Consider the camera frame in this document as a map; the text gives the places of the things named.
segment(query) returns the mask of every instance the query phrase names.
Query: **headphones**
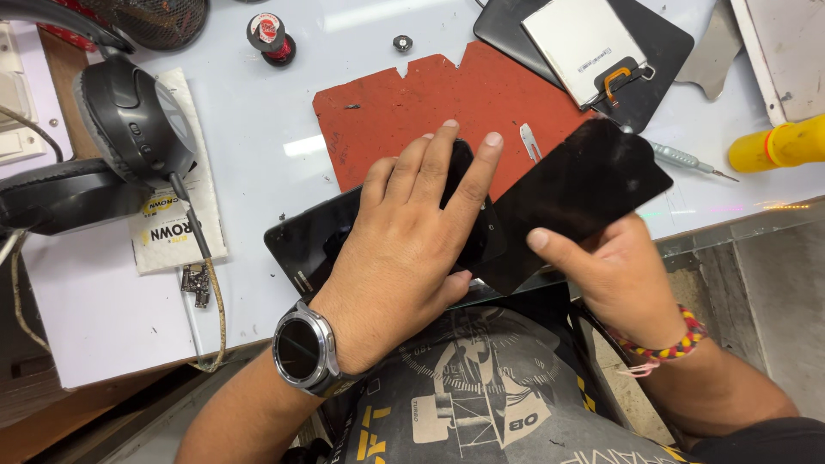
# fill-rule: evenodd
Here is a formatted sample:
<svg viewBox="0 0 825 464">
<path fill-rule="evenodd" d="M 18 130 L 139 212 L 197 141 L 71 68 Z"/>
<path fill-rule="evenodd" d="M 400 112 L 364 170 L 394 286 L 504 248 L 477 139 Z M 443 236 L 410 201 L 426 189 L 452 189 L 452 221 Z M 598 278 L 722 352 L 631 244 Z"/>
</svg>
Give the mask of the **headphones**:
<svg viewBox="0 0 825 464">
<path fill-rule="evenodd" d="M 74 100 L 102 159 L 32 169 L 0 180 L 0 228 L 55 235 L 140 211 L 156 188 L 194 167 L 196 142 L 175 98 L 129 61 L 135 48 L 52 0 L 0 0 L 0 18 L 63 27 L 95 43 L 104 61 L 73 81 Z"/>
</svg>

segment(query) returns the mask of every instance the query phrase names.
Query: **circuit board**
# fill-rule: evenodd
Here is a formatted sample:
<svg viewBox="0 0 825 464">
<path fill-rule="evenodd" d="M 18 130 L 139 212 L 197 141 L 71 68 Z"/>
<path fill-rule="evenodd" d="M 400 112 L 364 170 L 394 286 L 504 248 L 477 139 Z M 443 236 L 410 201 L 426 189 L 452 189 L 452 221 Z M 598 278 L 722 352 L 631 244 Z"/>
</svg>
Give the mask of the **circuit board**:
<svg viewBox="0 0 825 464">
<path fill-rule="evenodd" d="M 209 273 L 206 272 L 204 263 L 187 264 L 183 267 L 181 291 L 195 294 L 195 308 L 206 308 L 209 304 Z"/>
</svg>

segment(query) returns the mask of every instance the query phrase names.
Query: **black phone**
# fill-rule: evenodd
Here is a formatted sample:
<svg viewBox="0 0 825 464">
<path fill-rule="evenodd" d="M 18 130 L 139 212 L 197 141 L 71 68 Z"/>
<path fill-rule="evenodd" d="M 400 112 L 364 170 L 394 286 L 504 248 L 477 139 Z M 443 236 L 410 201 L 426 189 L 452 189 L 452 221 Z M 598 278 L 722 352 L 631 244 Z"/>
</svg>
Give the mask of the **black phone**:
<svg viewBox="0 0 825 464">
<path fill-rule="evenodd" d="M 527 247 L 536 227 L 580 243 L 673 185 L 650 143 L 608 119 L 585 121 L 495 202 L 507 251 L 473 275 L 512 294 L 545 262 Z"/>
<path fill-rule="evenodd" d="M 456 139 L 441 208 L 453 196 L 472 162 L 473 150 L 466 141 Z M 360 203 L 361 186 L 358 186 L 285 220 L 264 234 L 264 244 L 302 298 L 313 296 L 329 279 L 332 265 L 355 224 Z M 488 196 L 454 270 L 473 271 L 480 263 L 506 250 L 507 239 Z"/>
</svg>

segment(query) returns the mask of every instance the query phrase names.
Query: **orange flex cable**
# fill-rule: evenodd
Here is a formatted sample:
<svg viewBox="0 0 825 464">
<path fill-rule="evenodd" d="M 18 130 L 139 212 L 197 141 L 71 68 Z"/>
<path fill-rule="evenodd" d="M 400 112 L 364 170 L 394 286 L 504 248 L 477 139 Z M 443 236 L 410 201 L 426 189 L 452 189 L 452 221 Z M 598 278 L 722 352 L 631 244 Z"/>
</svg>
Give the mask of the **orange flex cable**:
<svg viewBox="0 0 825 464">
<path fill-rule="evenodd" d="M 619 102 L 616 101 L 616 97 L 613 96 L 613 92 L 611 92 L 611 82 L 613 79 L 618 78 L 619 76 L 630 76 L 630 70 L 627 68 L 619 68 L 616 71 L 608 74 L 605 78 L 605 91 L 607 92 L 607 98 L 610 99 L 610 104 L 613 105 L 614 108 L 619 107 Z"/>
</svg>

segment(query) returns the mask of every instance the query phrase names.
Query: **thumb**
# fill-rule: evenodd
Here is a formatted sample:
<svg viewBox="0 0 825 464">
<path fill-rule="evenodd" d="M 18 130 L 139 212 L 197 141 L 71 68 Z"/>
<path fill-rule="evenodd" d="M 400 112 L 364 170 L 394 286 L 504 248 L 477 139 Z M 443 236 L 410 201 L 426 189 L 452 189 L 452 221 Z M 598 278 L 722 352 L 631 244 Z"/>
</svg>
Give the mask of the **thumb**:
<svg viewBox="0 0 825 464">
<path fill-rule="evenodd" d="M 552 230 L 536 228 L 527 234 L 527 246 L 547 263 L 567 274 L 576 282 L 582 282 L 596 269 L 596 259 L 567 237 Z"/>
<path fill-rule="evenodd" d="M 473 273 L 470 271 L 456 272 L 447 276 L 436 293 L 439 308 L 444 310 L 447 306 L 464 298 L 469 290 L 469 281 L 472 279 Z"/>
</svg>

